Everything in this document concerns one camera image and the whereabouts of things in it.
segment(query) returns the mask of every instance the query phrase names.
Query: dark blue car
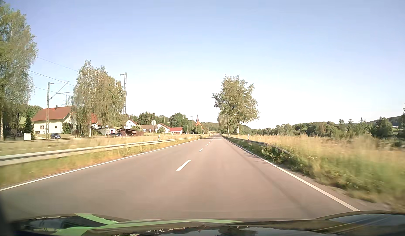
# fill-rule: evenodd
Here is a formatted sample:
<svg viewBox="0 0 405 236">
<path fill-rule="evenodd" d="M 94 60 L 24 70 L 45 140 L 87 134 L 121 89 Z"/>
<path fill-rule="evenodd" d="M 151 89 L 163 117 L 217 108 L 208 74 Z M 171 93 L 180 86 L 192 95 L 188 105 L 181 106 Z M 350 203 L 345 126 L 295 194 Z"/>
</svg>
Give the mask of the dark blue car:
<svg viewBox="0 0 405 236">
<path fill-rule="evenodd" d="M 58 133 L 51 133 L 51 139 L 60 139 L 61 136 Z"/>
</svg>

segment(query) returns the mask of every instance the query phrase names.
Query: white edge line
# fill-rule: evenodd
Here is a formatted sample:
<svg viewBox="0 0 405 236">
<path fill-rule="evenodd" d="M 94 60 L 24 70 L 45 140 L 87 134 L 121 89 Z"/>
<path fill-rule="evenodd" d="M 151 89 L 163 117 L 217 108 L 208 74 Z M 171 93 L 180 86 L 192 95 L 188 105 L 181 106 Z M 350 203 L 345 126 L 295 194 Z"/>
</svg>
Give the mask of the white edge line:
<svg viewBox="0 0 405 236">
<path fill-rule="evenodd" d="M 190 142 L 194 142 L 194 141 L 197 141 L 197 140 L 199 140 L 199 139 L 192 140 L 192 141 L 189 141 L 189 142 L 184 142 L 184 143 L 181 143 L 181 144 L 190 143 Z M 63 173 L 59 173 L 59 174 L 56 174 L 56 175 L 51 175 L 51 176 L 48 176 L 48 177 L 44 177 L 44 178 L 41 178 L 41 179 L 32 180 L 32 181 L 29 181 L 29 182 L 26 182 L 26 183 L 21 183 L 21 184 L 13 185 L 13 186 L 10 186 L 10 187 L 4 188 L 4 189 L 0 189 L 0 191 L 7 190 L 7 189 L 13 189 L 13 188 L 16 188 L 16 187 L 25 185 L 25 184 L 30 184 L 30 183 L 34 183 L 34 182 L 37 182 L 37 181 L 40 181 L 40 180 L 44 180 L 44 179 L 49 179 L 49 178 L 52 178 L 52 177 L 56 177 L 56 176 L 59 176 L 59 175 L 64 175 L 64 174 L 68 174 L 68 173 L 71 173 L 71 172 L 75 172 L 75 171 L 79 171 L 79 170 L 84 170 L 84 169 L 87 169 L 87 168 L 91 168 L 91 167 L 94 167 L 94 166 L 98 166 L 98 165 L 103 165 L 103 164 L 111 163 L 111 162 L 114 162 L 114 161 L 117 161 L 117 160 L 123 160 L 123 159 L 126 159 L 126 158 L 131 158 L 131 157 L 135 157 L 135 156 L 138 156 L 138 155 L 142 155 L 142 154 L 146 154 L 146 153 L 155 152 L 155 151 L 162 150 L 162 149 L 165 149 L 165 148 L 171 148 L 171 147 L 178 146 L 178 145 L 181 145 L 181 144 L 176 144 L 176 145 L 173 145 L 173 146 L 160 148 L 160 149 L 148 151 L 148 152 L 145 152 L 145 153 L 138 153 L 138 154 L 135 154 L 135 155 L 132 155 L 132 156 L 128 156 L 128 157 L 124 157 L 124 158 L 119 158 L 119 159 L 115 159 L 115 160 L 111 160 L 111 161 L 107 161 L 107 162 L 99 163 L 99 164 L 95 164 L 95 165 L 90 165 L 90 166 L 86 166 L 86 167 L 83 167 L 83 168 L 80 168 L 80 169 L 70 170 L 70 171 L 63 172 Z"/>
<path fill-rule="evenodd" d="M 316 187 L 315 185 L 310 184 L 309 182 L 307 182 L 307 181 L 301 179 L 300 177 L 298 177 L 298 176 L 296 176 L 296 175 L 294 175 L 294 174 L 292 174 L 292 173 L 290 173 L 290 172 L 288 172 L 288 171 L 282 169 L 281 167 L 279 167 L 279 166 L 277 166 L 277 165 L 275 165 L 275 164 L 269 162 L 268 160 L 259 157 L 258 155 L 252 153 L 251 151 L 248 151 L 248 150 L 246 150 L 246 149 L 244 149 L 244 150 L 247 151 L 248 153 L 251 153 L 252 155 L 256 156 L 257 158 L 262 159 L 262 160 L 265 161 L 266 163 L 268 163 L 268 164 L 270 164 L 270 165 L 273 165 L 275 168 L 277 168 L 277 169 L 283 171 L 284 173 L 286 173 L 286 174 L 288 174 L 288 175 L 290 175 L 290 176 L 292 176 L 292 177 L 294 177 L 294 178 L 300 180 L 301 182 L 305 183 L 306 185 L 312 187 L 313 189 L 315 189 L 315 190 L 317 190 L 317 191 L 323 193 L 324 195 L 326 195 L 326 196 L 332 198 L 333 200 L 335 200 L 336 202 L 338 202 L 338 203 L 344 205 L 345 207 L 349 208 L 350 210 L 352 210 L 352 211 L 360 211 L 359 209 L 357 209 L 357 208 L 351 206 L 350 204 L 346 203 L 345 201 L 342 201 L 341 199 L 339 199 L 339 198 L 337 198 L 337 197 L 331 195 L 330 193 L 328 193 L 328 192 L 322 190 L 321 188 L 318 188 L 318 187 Z"/>
<path fill-rule="evenodd" d="M 188 164 L 191 160 L 187 160 L 184 164 L 182 164 L 176 171 L 180 171 L 182 168 L 185 167 L 186 164 Z"/>
</svg>

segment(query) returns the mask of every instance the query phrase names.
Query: guardrail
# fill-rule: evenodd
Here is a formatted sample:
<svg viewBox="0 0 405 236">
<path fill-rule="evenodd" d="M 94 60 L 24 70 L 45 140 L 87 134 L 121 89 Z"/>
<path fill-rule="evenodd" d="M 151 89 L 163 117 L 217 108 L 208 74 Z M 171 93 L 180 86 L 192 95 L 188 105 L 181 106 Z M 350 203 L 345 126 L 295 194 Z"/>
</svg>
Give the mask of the guardrail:
<svg viewBox="0 0 405 236">
<path fill-rule="evenodd" d="M 228 136 L 228 135 L 222 135 L 222 136 L 223 136 L 223 137 L 226 137 L 226 138 L 228 138 L 228 139 L 237 139 L 237 140 L 245 141 L 245 142 L 248 142 L 248 143 L 253 143 L 253 144 L 258 145 L 258 146 L 263 146 L 263 147 L 268 147 L 268 146 L 270 146 L 270 147 L 276 148 L 276 149 L 280 150 L 281 152 L 286 153 L 286 154 L 288 154 L 288 155 L 291 155 L 291 156 L 293 155 L 293 154 L 290 153 L 289 151 L 287 151 L 287 150 L 285 150 L 285 149 L 282 149 L 282 148 L 280 148 L 280 147 L 277 147 L 277 146 L 275 146 L 275 145 L 269 144 L 269 143 L 259 142 L 259 141 L 253 141 L 253 140 L 249 140 L 249 139 L 240 139 L 240 138 L 230 137 L 230 136 Z"/>
<path fill-rule="evenodd" d="M 23 154 L 5 155 L 5 156 L 0 156 L 0 166 L 25 163 L 25 162 L 31 162 L 31 161 L 36 161 L 36 160 L 45 160 L 45 159 L 50 159 L 50 158 L 61 158 L 61 157 L 79 155 L 79 154 L 85 154 L 85 153 L 102 152 L 102 151 L 114 150 L 114 149 L 119 149 L 119 148 L 131 148 L 131 147 L 136 147 L 136 146 L 145 146 L 145 145 L 152 145 L 152 144 L 165 143 L 165 142 L 174 142 L 177 140 L 185 140 L 185 139 L 196 139 L 196 138 L 197 137 L 195 136 L 195 137 L 187 137 L 187 138 L 179 138 L 179 139 L 167 139 L 167 140 L 135 142 L 135 143 L 126 143 L 126 144 L 104 145 L 104 146 L 97 146 L 97 147 L 86 147 L 86 148 L 81 147 L 81 148 L 74 148 L 74 149 L 45 151 L 45 152 L 38 152 L 38 153 L 23 153 Z"/>
</svg>

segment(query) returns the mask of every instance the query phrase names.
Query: car hood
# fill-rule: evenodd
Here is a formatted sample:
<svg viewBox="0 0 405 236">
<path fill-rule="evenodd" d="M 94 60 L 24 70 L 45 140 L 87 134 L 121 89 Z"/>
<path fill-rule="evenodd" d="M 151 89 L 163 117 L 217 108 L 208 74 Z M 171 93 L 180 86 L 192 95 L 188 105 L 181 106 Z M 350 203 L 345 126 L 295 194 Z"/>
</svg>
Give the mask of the car hood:
<svg viewBox="0 0 405 236">
<path fill-rule="evenodd" d="M 359 211 L 316 219 L 143 219 L 74 213 L 21 219 L 11 223 L 15 235 L 112 236 L 189 234 L 255 235 L 405 235 L 405 213 Z"/>
</svg>

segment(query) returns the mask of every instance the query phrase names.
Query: asphalt road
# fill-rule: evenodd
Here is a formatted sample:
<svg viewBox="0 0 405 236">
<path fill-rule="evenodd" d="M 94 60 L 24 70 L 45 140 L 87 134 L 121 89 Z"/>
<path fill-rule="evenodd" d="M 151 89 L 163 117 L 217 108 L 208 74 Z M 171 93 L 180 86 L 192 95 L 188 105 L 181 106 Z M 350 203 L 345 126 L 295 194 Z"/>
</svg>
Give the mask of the asphalt road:
<svg viewBox="0 0 405 236">
<path fill-rule="evenodd" d="M 296 175 L 354 208 L 375 209 Z M 74 212 L 301 219 L 351 211 L 220 135 L 0 191 L 0 201 L 8 220 Z"/>
</svg>

